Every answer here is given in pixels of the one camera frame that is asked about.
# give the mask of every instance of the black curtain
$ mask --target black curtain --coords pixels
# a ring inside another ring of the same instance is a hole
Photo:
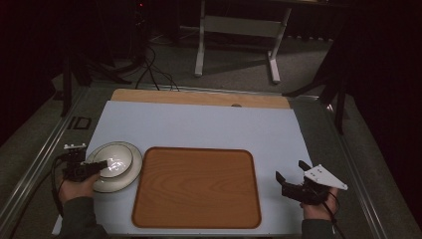
[[[362,1],[334,40],[317,74],[318,79],[330,73],[348,79],[347,90],[354,96],[419,226],[421,12],[422,5],[416,0]]]

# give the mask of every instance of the white paper triangle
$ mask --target white paper triangle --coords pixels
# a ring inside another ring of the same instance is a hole
[[[313,167],[312,169],[305,171],[305,177],[316,182],[317,184],[336,187],[338,189],[347,190],[347,185],[342,181],[338,180],[334,175],[332,175],[328,170],[326,170],[322,165]]]

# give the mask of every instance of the robotic hand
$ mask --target robotic hand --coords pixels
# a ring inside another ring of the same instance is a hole
[[[276,171],[276,179],[282,185],[283,196],[308,205],[319,205],[326,201],[330,187],[347,189],[346,184],[338,180],[321,165],[311,168],[300,160],[299,167],[305,175],[304,182],[301,185],[286,182],[282,175]]]
[[[62,155],[61,160],[67,163],[63,171],[63,179],[74,182],[82,182],[90,176],[98,173],[100,170],[108,167],[107,161],[84,163],[85,145],[74,146],[65,145],[69,152]]]
[[[65,149],[68,152],[57,156],[53,161],[53,165],[51,168],[52,194],[53,199],[56,203],[56,207],[62,216],[64,213],[63,205],[59,198],[60,186],[59,188],[57,188],[55,176],[56,167],[59,166],[57,162],[60,161],[66,163],[66,168],[62,170],[62,180],[71,180],[73,182],[85,181],[85,179],[108,167],[107,160],[93,163],[85,163],[86,147],[87,146],[85,144],[65,145]]]

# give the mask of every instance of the metal rail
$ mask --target metal rail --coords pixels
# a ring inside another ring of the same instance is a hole
[[[87,93],[87,88],[78,88],[73,98],[74,104],[64,118],[61,118],[56,124],[44,145],[34,158],[33,163],[16,184],[13,192],[0,212],[0,238],[8,238],[12,227],[16,223],[16,216],[22,210],[28,195],[31,193],[38,181],[43,169],[50,156],[56,148],[57,143],[62,137],[66,126],[71,120],[71,115],[78,105],[80,99]]]

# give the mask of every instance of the tabletop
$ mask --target tabletop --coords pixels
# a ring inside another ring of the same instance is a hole
[[[253,229],[138,228],[131,222],[139,179],[114,193],[96,193],[96,215],[110,235],[278,236],[301,233],[302,210],[283,197],[276,170],[300,183],[299,160],[311,160],[289,102],[281,96],[116,90],[87,149],[127,141],[143,155],[155,146],[243,149],[255,163],[260,225]],[[59,217],[53,234],[60,231]]]

